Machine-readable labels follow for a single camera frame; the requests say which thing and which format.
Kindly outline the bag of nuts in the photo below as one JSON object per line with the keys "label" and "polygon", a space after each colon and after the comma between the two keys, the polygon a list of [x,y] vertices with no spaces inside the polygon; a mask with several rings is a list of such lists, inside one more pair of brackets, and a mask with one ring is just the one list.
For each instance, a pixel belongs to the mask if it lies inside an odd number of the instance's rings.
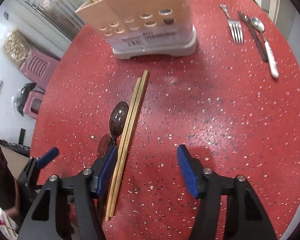
{"label": "bag of nuts", "polygon": [[26,38],[18,30],[10,32],[3,44],[3,51],[7,58],[18,68],[24,63],[31,50]]}

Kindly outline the glass sliding door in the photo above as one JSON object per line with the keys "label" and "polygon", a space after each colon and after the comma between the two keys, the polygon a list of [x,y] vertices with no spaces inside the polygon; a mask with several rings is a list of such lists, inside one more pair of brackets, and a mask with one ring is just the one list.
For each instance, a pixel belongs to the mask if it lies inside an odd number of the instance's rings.
{"label": "glass sliding door", "polygon": [[76,10],[88,0],[22,0],[54,25],[69,40],[83,28]]}

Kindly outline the white handled spoon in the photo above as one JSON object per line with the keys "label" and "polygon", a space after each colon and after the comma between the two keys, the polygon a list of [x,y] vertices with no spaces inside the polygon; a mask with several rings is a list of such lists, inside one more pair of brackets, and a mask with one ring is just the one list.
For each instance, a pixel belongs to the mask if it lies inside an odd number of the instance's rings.
{"label": "white handled spoon", "polygon": [[266,54],[267,54],[267,57],[268,57],[271,76],[274,79],[278,79],[279,78],[279,71],[277,69],[276,60],[275,60],[273,51],[271,49],[271,46],[270,46],[269,42],[267,41],[267,39],[264,35],[264,32],[265,32],[264,24],[257,17],[252,17],[250,19],[250,22],[251,22],[252,26],[260,32],[260,34],[263,38],[264,47],[265,47]]}

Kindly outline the beige cutlery holder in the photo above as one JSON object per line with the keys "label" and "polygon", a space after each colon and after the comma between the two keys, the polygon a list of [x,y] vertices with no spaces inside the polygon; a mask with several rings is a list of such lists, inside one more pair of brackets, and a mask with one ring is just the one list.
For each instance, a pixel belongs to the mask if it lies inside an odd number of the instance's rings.
{"label": "beige cutlery holder", "polygon": [[121,60],[189,56],[197,47],[189,0],[100,0],[84,3],[76,14]]}

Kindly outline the dark handled small spoon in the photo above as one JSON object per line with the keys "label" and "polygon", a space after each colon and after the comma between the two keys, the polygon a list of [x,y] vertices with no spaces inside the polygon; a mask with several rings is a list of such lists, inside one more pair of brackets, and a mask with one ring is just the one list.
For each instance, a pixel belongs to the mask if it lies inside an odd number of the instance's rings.
{"label": "dark handled small spoon", "polygon": [[262,60],[264,62],[268,62],[268,57],[267,57],[266,51],[265,51],[261,41],[259,40],[256,32],[254,31],[252,24],[250,23],[250,18],[243,11],[238,11],[237,14],[239,16],[239,19],[242,20],[247,25],[247,28],[249,29],[251,35],[253,36],[254,41],[257,45],[257,48],[261,54]]}

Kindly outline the dark brown spoon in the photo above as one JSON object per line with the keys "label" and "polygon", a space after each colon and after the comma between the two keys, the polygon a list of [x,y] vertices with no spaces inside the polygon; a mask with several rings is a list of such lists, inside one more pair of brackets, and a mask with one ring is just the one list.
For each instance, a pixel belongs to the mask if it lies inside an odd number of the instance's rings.
{"label": "dark brown spoon", "polygon": [[104,135],[97,147],[97,157],[102,158],[110,145],[116,145],[117,138],[123,133],[128,115],[129,106],[126,102],[120,101],[112,110],[109,119],[110,134]]}

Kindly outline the small ornate silver fork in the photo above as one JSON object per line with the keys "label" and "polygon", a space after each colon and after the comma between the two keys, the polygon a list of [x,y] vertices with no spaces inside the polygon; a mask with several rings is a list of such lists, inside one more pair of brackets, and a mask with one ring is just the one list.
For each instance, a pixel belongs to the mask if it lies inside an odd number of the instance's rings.
{"label": "small ornate silver fork", "polygon": [[225,13],[227,17],[228,26],[230,28],[230,33],[233,41],[236,44],[243,44],[243,32],[242,32],[241,23],[238,20],[233,20],[230,17],[228,12],[228,7],[225,4],[220,4],[219,7],[222,9],[222,11]]}

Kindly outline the pink plastic stool stack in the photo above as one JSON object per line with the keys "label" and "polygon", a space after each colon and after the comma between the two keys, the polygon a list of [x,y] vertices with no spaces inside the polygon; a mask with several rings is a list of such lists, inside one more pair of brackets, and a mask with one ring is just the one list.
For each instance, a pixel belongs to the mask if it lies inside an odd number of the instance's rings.
{"label": "pink plastic stool stack", "polygon": [[[47,56],[38,50],[31,49],[19,70],[28,79],[34,82],[37,87],[46,90],[58,64],[59,61],[57,59]],[[37,90],[31,90],[23,107],[24,113],[36,120],[39,109],[36,109],[35,112],[33,112],[32,110],[34,108],[32,106],[35,105],[40,107],[39,101],[43,100],[43,96],[44,93]]]}

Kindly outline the bamboo chopstick left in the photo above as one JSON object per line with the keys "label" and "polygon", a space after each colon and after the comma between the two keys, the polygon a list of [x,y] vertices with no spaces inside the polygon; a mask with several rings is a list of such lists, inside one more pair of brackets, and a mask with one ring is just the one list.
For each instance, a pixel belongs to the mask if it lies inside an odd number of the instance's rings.
{"label": "bamboo chopstick left", "polygon": [[127,133],[128,133],[129,122],[130,122],[130,118],[131,118],[132,113],[133,113],[134,103],[135,103],[136,97],[138,95],[140,83],[141,83],[141,78],[138,77],[138,79],[136,81],[136,85],[134,87],[134,92],[133,92],[133,95],[132,95],[132,99],[130,101],[130,106],[129,106],[129,109],[128,109],[125,126],[123,128],[123,133],[122,133],[121,139],[120,139],[117,162],[116,162],[116,166],[115,166],[115,169],[114,169],[114,173],[113,173],[113,177],[112,177],[112,181],[111,181],[111,185],[110,185],[110,189],[109,189],[109,194],[108,194],[106,215],[105,215],[105,221],[106,222],[108,222],[110,220],[110,214],[111,214],[111,210],[112,210],[112,207],[113,207],[113,202],[114,202],[115,198],[117,197],[117,188],[118,188],[118,185],[119,185],[119,175],[120,175],[120,169],[121,169],[121,166],[122,166],[125,140],[126,140],[126,136],[127,136]]}

